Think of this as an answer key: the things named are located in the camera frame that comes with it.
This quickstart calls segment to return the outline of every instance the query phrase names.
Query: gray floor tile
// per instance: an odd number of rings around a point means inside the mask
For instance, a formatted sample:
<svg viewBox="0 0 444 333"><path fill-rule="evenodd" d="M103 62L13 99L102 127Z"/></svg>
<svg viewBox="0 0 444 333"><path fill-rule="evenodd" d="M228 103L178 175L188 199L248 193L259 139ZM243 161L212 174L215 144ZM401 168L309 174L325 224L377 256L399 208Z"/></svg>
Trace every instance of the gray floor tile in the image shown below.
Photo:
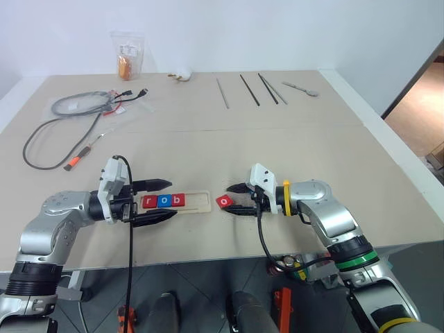
<svg viewBox="0 0 444 333"><path fill-rule="evenodd" d="M350 308L347 310L347 314L345 315L342 333L360 333L358 324L356 324L356 320L353 318L352 310Z"/></svg>
<svg viewBox="0 0 444 333"><path fill-rule="evenodd" d="M266 260L261 259L244 291L254 295L267 311L271 311L272 292L282 287L292 290L291 327L296 332L341 332L348 308L345 288L327 290L322 284L301 284L285 275L271 277L266 273Z"/></svg>
<svg viewBox="0 0 444 333"><path fill-rule="evenodd" d="M155 300L164 292L176 293L180 302L180 332L218 332L225 320L224 311L211 303L169 265L150 267L134 286L131 305L137 312L137 330L146 331L146 318ZM96 332L113 332L117 327L117 308L99 326Z"/></svg>
<svg viewBox="0 0 444 333"><path fill-rule="evenodd" d="M133 271L133 285L149 268L136 267ZM93 332L106 316L113 311L126 293L128 270L126 268L88 271L83 287L90 287L93 298L82 303L83 315L87 328ZM71 300L58 300L60 306L79 331L83 331L77 302Z"/></svg>
<svg viewBox="0 0 444 333"><path fill-rule="evenodd" d="M230 324L225 321L219 333L230 333Z"/></svg>
<svg viewBox="0 0 444 333"><path fill-rule="evenodd" d="M415 302L421 320L444 330L444 242L418 244L391 255L393 273Z"/></svg>
<svg viewBox="0 0 444 333"><path fill-rule="evenodd" d="M55 319L58 324L58 332L66 333L79 333L74 324L68 319L68 317L63 313L60 307L55 307L54 312L50 315L52 319Z"/></svg>
<svg viewBox="0 0 444 333"><path fill-rule="evenodd" d="M225 309L225 299L242 290L257 258L214 260L171 265L181 276L205 294L219 309Z"/></svg>

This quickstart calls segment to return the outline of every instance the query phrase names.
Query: metal rod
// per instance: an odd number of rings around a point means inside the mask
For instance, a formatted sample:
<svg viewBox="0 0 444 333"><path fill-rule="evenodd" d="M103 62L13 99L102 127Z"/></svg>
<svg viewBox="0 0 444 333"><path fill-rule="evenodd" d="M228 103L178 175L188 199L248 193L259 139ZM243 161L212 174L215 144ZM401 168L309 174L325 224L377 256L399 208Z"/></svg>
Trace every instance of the metal rod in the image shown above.
<svg viewBox="0 0 444 333"><path fill-rule="evenodd" d="M252 98L255 100L257 106L260 106L259 101L256 99L256 96L253 94L253 92L251 91L250 87L248 86L248 83L245 81L244 77L242 76L242 74L240 74L242 81L245 83L245 86L247 87L248 91L250 92Z"/></svg>
<svg viewBox="0 0 444 333"><path fill-rule="evenodd" d="M257 75L259 75L259 77L262 80L262 83L264 84L265 88L268 90L268 92L270 93L271 97L273 97L273 100L275 101L276 104L279 104L278 100L276 99L275 95L273 95L273 93L271 92L270 88L268 88L268 85L266 85L264 78L261 76L261 74L257 73Z"/></svg>
<svg viewBox="0 0 444 333"><path fill-rule="evenodd" d="M264 79L265 83L271 88L271 90L273 90L279 96L279 98L282 99L282 102L288 105L287 101L285 101L284 97L282 97L282 95L274 88L274 86L272 86L265 77L262 76L262 78Z"/></svg>
<svg viewBox="0 0 444 333"><path fill-rule="evenodd" d="M93 144L95 144L97 142L97 140L99 140L101 137L104 137L106 133L101 133L98 135L98 137L94 140L92 140L92 142L89 144L90 146L92 146Z"/></svg>
<svg viewBox="0 0 444 333"><path fill-rule="evenodd" d="M222 87L221 87L221 83L219 82L218 78L216 78L216 82L217 82L217 85L219 86L219 90L221 91L221 95L222 95L222 98L223 98L223 102L225 103L225 107L227 109L229 109L230 106L228 105L227 98L225 97L225 94L223 93L223 90L222 90Z"/></svg>

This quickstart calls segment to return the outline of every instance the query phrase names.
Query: black cable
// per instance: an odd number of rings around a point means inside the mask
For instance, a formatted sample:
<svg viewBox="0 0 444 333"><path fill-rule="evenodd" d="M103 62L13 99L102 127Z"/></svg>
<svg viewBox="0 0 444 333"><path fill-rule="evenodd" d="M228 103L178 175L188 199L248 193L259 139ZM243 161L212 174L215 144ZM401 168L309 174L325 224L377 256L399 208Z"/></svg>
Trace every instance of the black cable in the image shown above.
<svg viewBox="0 0 444 333"><path fill-rule="evenodd" d="M22 157L23 160L25 161L25 163L27 163L27 165L29 165L31 168L37 169L37 170L54 170L58 167L60 167L61 165L63 165L72 155L72 153L82 144L83 141L86 140L86 138L89 136L89 134L91 134L92 130L94 129L94 127L97 124L97 121L99 120L100 116L102 115L102 113L104 112L109 112L113 109L113 104L115 103L123 103L123 102L129 102L129 101L134 101L136 99L139 99L143 96L146 95L146 93L148 92L147 89L142 89L139 94L133 98L133 99L126 99L126 100L118 100L116 101L117 98L121 97L121 96L126 96L126 95L131 95L133 92L131 92L131 90L127 90L123 93L121 93L118 96L113 96L108 92L83 92L81 94L77 94L77 95L73 95L73 96L68 96L68 97L64 97L62 99L59 99L58 101L56 101L52 106L51 106L51 111L52 113L54 113L55 115L59 116L59 118L56 119L52 119L49 121L44 122L43 124L39 125L34 132L29 136L29 138L26 140L26 143L23 146L23 150L22 150ZM106 102L100 105L95 105L92 106L88 109L85 110L81 110L79 112L74 112L74 113L63 113L59 111L59 107L62 103L72 100L72 99L79 99L85 96L100 96L100 97L105 97L106 98ZM72 117L81 117L81 116L87 116L90 114L97 114L97 117L95 118L95 120L93 121L92 125L89 127L88 131L82 136L82 138L74 145L74 147L69 151L69 153L56 165L53 166L37 166L31 162L29 162L28 158L26 157L26 151L28 149L28 146L30 144L30 142L33 140L33 138L36 136L36 134L43 129L44 127L46 127L46 125L49 125L50 123L53 123L55 121L59 121L62 119L67 119L67 118L72 118Z"/></svg>
<svg viewBox="0 0 444 333"><path fill-rule="evenodd" d="M130 189L133 192L133 175L131 174L130 164L124 156L115 155L115 159L121 159L128 167L128 179L130 181ZM130 300L131 300L131 284L133 280L133 221L130 221L130 254L128 263L128 284L126 286L126 301L125 301L125 321L123 322L123 333L128 332L128 319L130 316Z"/></svg>
<svg viewBox="0 0 444 333"><path fill-rule="evenodd" d="M142 89L139 94L136 97L133 97L131 99L124 99L122 101L114 101L113 103L120 103L120 102L131 102L131 101L135 101L136 99L139 99L140 97L143 97L146 95L146 93L148 92L148 89L144 88Z"/></svg>
<svg viewBox="0 0 444 333"><path fill-rule="evenodd" d="M29 138L26 140L26 143L23 146L23 151L22 151L22 156L23 156L23 160L25 161L25 163L27 163L27 165L29 165L31 168L37 169L37 170L54 170L57 169L59 166L61 166L62 164L64 164L70 157L71 154L82 144L82 142L88 137L88 135L92 132L92 130L94 129L94 127L97 124L97 121L99 120L100 116L102 114L99 113L97 115L97 117L95 118L95 120L92 122L91 126L89 127L89 129L87 130L87 132L82 136L82 138L80 140L77 141L77 143L74 145L74 147L72 147L72 149L69 151L69 153L56 165L53 166L37 166L35 164L32 164L31 162L29 162L28 158L26 157L26 150L28 149L28 145L31 142L31 140L34 138L34 136L39 132L39 130L43 127L45 127L46 125L53 123L54 121L59 121L62 120L63 118L57 118L57 119L52 119L49 120L45 123L43 123L42 125L40 125L39 127L37 127L33 134L31 134L29 136Z"/></svg>
<svg viewBox="0 0 444 333"><path fill-rule="evenodd" d="M298 210L298 216L299 216L299 219L301 220L301 222L304 224L307 224L307 225L311 225L311 222L308 222L304 219L304 216L302 215L302 212L300 211L300 208L299 208L299 201L296 201L296 209Z"/></svg>
<svg viewBox="0 0 444 333"><path fill-rule="evenodd" d="M279 265L278 262L276 261L276 259L270 254L270 251L268 251L268 248L266 247L265 240L264 240L264 233L262 232L262 211L261 211L261 208L259 205L257 205L256 216L257 216L257 229L259 231L259 240L261 241L261 245L262 245L262 248L264 249L265 255L274 266L278 267L282 271L297 272L297 271L301 271L301 270L307 268L308 266L314 265L318 262L332 260L331 257L322 257L322 258L317 258L317 259L311 260L310 262L306 262L305 264L300 265L299 267L286 267L286 266Z"/></svg>

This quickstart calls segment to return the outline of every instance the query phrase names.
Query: orange screwdriver handle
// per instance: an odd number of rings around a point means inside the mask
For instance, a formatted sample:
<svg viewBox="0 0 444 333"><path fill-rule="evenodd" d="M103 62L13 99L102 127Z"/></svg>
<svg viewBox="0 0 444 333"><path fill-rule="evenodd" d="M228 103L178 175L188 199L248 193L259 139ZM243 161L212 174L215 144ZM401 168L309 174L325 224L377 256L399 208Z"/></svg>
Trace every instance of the orange screwdriver handle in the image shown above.
<svg viewBox="0 0 444 333"><path fill-rule="evenodd" d="M76 157L73 157L73 159L63 167L63 169L65 169L66 171L71 171L71 169L74 168L74 166L78 163L78 161L80 161L82 157L88 155L90 151L91 151L91 146L86 146L84 149L80 151L80 153Z"/></svg>

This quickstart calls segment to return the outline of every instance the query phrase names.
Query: table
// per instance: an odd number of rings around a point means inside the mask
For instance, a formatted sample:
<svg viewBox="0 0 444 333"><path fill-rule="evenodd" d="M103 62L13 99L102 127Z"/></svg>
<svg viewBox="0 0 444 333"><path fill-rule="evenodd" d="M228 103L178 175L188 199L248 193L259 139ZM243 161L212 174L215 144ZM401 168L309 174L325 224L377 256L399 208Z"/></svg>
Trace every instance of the table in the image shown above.
<svg viewBox="0 0 444 333"><path fill-rule="evenodd" d="M256 221L222 212L214 199L243 182L256 162L279 182L324 180L353 213L376 247L443 239L444 224L400 166L318 71L263 72L289 102L276 105L256 73L243 73L261 103L257 107L239 73L196 73L188 83L165 74L123 82L115 75L52 76L29 98L0 135L0 202L3 225L0 271L10 271L19 236L48 196L61 190L98 188L100 170L125 155L133 178L164 178L170 193L205 189L212 211L183 214L135 229L135 266L263 255ZM227 96L226 109L216 77ZM285 87L289 81L320 93L317 98ZM37 171L22 160L22 146L45 117L51 101L94 90L149 88L148 98L128 106L134 118L99 140L71 172ZM35 163L51 164L85 132L91 119L66 120L33 145ZM98 131L110 124L100 122ZM272 253L321 250L313 230L297 217L264 217ZM128 226L98 222L83 228L66 269L127 266Z"/></svg>

